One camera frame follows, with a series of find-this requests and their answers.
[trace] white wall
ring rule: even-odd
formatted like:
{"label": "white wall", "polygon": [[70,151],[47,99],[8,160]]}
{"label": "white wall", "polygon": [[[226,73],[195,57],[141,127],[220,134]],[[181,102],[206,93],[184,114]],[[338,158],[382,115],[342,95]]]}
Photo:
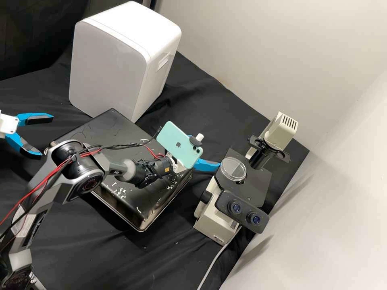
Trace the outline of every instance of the white wall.
{"label": "white wall", "polygon": [[221,290],[387,289],[387,72],[312,150]]}
{"label": "white wall", "polygon": [[385,0],[158,0],[179,51],[312,148],[386,67]]}

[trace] vent grille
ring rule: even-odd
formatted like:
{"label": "vent grille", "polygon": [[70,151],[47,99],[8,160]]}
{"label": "vent grille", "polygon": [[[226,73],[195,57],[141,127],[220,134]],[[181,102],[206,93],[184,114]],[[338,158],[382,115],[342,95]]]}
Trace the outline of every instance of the vent grille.
{"label": "vent grille", "polygon": [[282,123],[284,125],[288,126],[289,128],[292,128],[293,130],[296,129],[297,124],[298,124],[298,122],[296,120],[286,116],[285,114],[282,117]]}

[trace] cable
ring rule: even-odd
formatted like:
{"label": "cable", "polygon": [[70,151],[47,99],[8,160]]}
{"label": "cable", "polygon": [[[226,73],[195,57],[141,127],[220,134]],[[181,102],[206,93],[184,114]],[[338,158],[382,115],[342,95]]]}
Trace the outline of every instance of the cable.
{"label": "cable", "polygon": [[204,275],[202,281],[200,282],[198,288],[196,290],[200,290],[204,284],[204,282],[206,281],[206,278],[208,276],[208,274],[210,273],[212,267],[214,266],[216,260],[219,258],[219,256],[221,255],[221,253],[223,253],[223,251],[227,248],[227,246],[229,245],[229,243],[235,238],[235,236],[237,235],[237,233],[239,233],[240,229],[241,229],[242,226],[239,226],[237,231],[232,235],[231,239],[221,248],[221,250],[216,254],[215,258],[213,259],[211,265],[208,267],[208,270],[206,272],[206,274]]}
{"label": "cable", "polygon": [[156,131],[156,133],[147,141],[143,142],[143,143],[127,143],[127,144],[118,144],[118,145],[110,145],[110,146],[102,146],[102,145],[92,145],[92,146],[89,146],[83,150],[81,150],[80,152],[78,152],[78,154],[81,154],[83,152],[86,152],[92,148],[96,148],[96,147],[99,147],[101,150],[102,149],[109,149],[109,150],[121,150],[121,149],[126,149],[126,148],[134,148],[134,147],[140,147],[140,146],[143,146],[145,144],[148,144],[150,141],[152,141],[161,131],[162,127],[159,127]]}
{"label": "cable", "polygon": [[[81,158],[95,154],[100,152],[101,149],[97,149],[95,151],[91,152],[86,152],[83,154],[80,154],[79,156]],[[31,206],[20,216],[18,217],[0,236],[0,241],[1,239],[7,234],[7,232],[15,225],[17,224],[24,216],[26,216],[29,211],[32,209],[34,206],[36,200],[38,197],[40,197],[46,190],[45,188],[50,189],[51,186],[55,183],[55,181],[59,178],[60,174],[62,173],[63,169],[69,165],[72,162],[70,158],[67,158],[65,161],[63,161],[61,164],[59,164],[52,172],[50,172],[37,186],[35,186],[28,194],[26,194],[22,199],[20,199],[16,205],[8,212],[7,216],[0,222],[0,225],[9,217],[9,215],[17,208],[18,205],[20,205],[27,197],[32,195],[34,192],[36,192],[43,184],[44,188],[42,191],[39,193],[39,195],[33,200]]]}

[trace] microscope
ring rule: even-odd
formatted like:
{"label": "microscope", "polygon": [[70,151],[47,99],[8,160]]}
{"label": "microscope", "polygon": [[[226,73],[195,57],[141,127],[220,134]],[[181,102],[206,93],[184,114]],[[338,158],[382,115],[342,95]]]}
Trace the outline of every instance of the microscope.
{"label": "microscope", "polygon": [[[113,163],[101,152],[103,149],[146,147],[156,135],[157,141],[167,150],[166,155]],[[27,185],[27,194],[13,208],[16,213],[12,224],[0,234],[0,289],[46,289],[33,273],[30,247],[54,202],[69,203],[96,189],[108,175],[144,188],[172,171],[178,173],[192,168],[203,153],[200,142],[203,135],[187,136],[172,122],[167,122],[152,139],[113,146],[89,146],[77,140],[52,143],[44,165]]]}
{"label": "microscope", "polygon": [[262,233],[269,216],[259,207],[265,201],[272,175],[263,166],[273,157],[290,162],[284,149],[297,128],[296,120],[278,112],[259,136],[249,138],[251,147],[245,156],[229,149],[200,196],[193,227],[223,246],[240,225]]}

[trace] black cloth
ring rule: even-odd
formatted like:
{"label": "black cloth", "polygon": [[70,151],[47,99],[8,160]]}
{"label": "black cloth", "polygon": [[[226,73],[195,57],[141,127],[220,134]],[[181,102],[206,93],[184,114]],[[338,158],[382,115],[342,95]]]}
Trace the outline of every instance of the black cloth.
{"label": "black cloth", "polygon": [[[48,69],[0,82],[3,113],[41,111],[55,116],[52,124],[18,130],[40,150],[90,119],[69,102],[69,71],[65,55]],[[203,133],[203,158],[214,161],[220,161],[229,147],[245,153],[247,137],[259,134],[268,124],[265,117],[180,54],[162,95],[137,125],[152,135],[167,120],[185,132]],[[267,164],[273,171],[267,211],[308,153],[295,140],[287,151],[292,157],[290,164],[277,160]],[[31,168],[37,170],[40,163],[25,159],[4,140],[0,140],[0,160],[0,216],[4,216],[23,196]],[[198,204],[195,195],[209,180],[209,175],[196,173],[143,233],[120,224],[90,196],[85,198],[89,204],[78,199],[54,205],[31,248],[37,276],[49,290],[196,289],[221,248],[192,228]],[[239,232],[215,263],[203,289],[220,287],[252,237],[248,230]]]}

